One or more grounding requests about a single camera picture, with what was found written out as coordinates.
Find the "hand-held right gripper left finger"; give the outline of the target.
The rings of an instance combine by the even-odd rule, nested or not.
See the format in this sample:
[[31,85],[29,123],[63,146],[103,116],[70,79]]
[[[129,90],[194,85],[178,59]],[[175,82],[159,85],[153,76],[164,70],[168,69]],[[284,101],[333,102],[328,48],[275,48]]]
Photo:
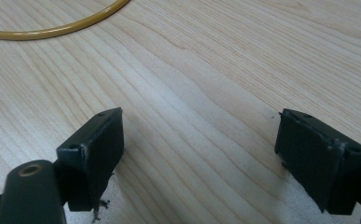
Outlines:
[[56,149],[60,191],[71,211],[100,206],[123,151],[120,107],[96,114]]

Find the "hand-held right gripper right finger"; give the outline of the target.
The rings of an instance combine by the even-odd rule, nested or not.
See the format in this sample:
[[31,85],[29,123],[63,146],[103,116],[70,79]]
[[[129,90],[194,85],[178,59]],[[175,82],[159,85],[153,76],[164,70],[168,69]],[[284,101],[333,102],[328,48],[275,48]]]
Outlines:
[[361,145],[323,121],[284,109],[274,151],[321,211],[350,215],[361,204]]

